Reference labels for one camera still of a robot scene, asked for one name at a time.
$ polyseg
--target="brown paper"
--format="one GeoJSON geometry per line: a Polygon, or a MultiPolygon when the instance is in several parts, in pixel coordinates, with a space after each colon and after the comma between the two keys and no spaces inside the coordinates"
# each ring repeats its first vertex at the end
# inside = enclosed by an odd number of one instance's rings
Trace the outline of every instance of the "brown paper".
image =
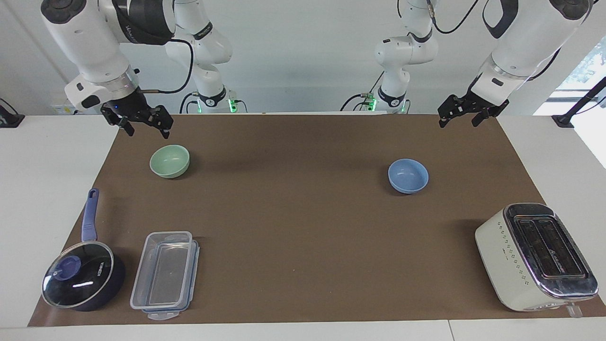
{"type": "MultiPolygon", "coordinates": [[[[157,323],[129,305],[139,257],[149,233],[182,230],[201,245],[195,294],[162,323],[567,317],[508,310],[480,259],[481,224],[510,203],[542,202],[498,122],[437,120],[176,115],[168,141],[140,125],[120,132],[95,186],[99,240],[124,260],[124,286],[95,312],[41,300],[29,325],[157,323]],[[166,144],[191,153],[176,180],[149,169],[166,144]],[[422,192],[391,188],[400,158],[429,170],[422,192]]],[[[606,316],[599,299],[580,306],[606,316]]]]}

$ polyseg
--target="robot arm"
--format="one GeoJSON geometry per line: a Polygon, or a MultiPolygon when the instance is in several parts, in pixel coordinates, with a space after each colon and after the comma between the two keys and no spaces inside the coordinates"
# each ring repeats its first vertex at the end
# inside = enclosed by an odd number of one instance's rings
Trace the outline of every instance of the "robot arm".
{"type": "Polygon", "coordinates": [[[427,0],[407,0],[402,11],[407,35],[385,39],[375,49],[375,58],[385,69],[383,82],[373,94],[377,99],[375,110],[400,111],[410,82],[404,67],[430,62],[438,54],[427,0]]]}
{"type": "Polygon", "coordinates": [[[173,119],[164,106],[151,108],[140,92],[136,70],[120,42],[163,45],[175,32],[173,0],[44,0],[45,25],[80,75],[65,87],[78,110],[102,105],[111,125],[130,136],[130,122],[157,128],[168,138],[173,119]]]}
{"type": "Polygon", "coordinates": [[[488,31],[499,40],[463,97],[449,96],[439,107],[440,126],[466,113],[476,113],[472,124],[498,116],[507,99],[551,58],[585,21],[592,0],[500,0],[496,24],[487,22],[488,0],[483,19],[488,31]]]}
{"type": "MultiPolygon", "coordinates": [[[[214,66],[231,59],[232,47],[229,40],[213,27],[202,0],[176,0],[175,18],[177,26],[184,31],[177,33],[175,38],[188,41],[194,48],[191,77],[198,88],[196,96],[200,108],[205,113],[233,111],[230,91],[214,66]]],[[[191,61],[187,46],[169,42],[165,48],[172,60],[189,68],[191,61]]]]}

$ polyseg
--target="blue pan handle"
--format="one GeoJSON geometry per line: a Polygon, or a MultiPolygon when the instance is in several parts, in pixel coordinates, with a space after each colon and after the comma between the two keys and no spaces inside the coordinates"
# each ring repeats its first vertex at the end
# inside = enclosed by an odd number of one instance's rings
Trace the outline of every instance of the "blue pan handle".
{"type": "Polygon", "coordinates": [[[96,241],[97,230],[95,229],[95,216],[97,214],[97,202],[99,201],[99,190],[93,188],[88,192],[86,205],[84,205],[84,218],[82,219],[82,241],[96,241]]]}

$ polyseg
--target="plastic food container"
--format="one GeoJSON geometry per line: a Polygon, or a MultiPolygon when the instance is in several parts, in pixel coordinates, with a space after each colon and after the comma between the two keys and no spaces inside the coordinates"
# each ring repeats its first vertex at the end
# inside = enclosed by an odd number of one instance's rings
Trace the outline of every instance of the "plastic food container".
{"type": "Polygon", "coordinates": [[[154,232],[145,239],[130,306],[163,321],[189,307],[200,247],[191,233],[154,232]]]}

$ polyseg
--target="toaster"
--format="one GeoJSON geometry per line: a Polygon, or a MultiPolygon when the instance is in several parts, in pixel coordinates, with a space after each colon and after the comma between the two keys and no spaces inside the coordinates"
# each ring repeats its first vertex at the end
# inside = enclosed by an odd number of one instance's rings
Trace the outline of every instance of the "toaster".
{"type": "Polygon", "coordinates": [[[507,206],[476,230],[476,243],[499,300],[515,311],[567,305],[598,294],[598,282],[570,234],[547,206],[507,206]]]}

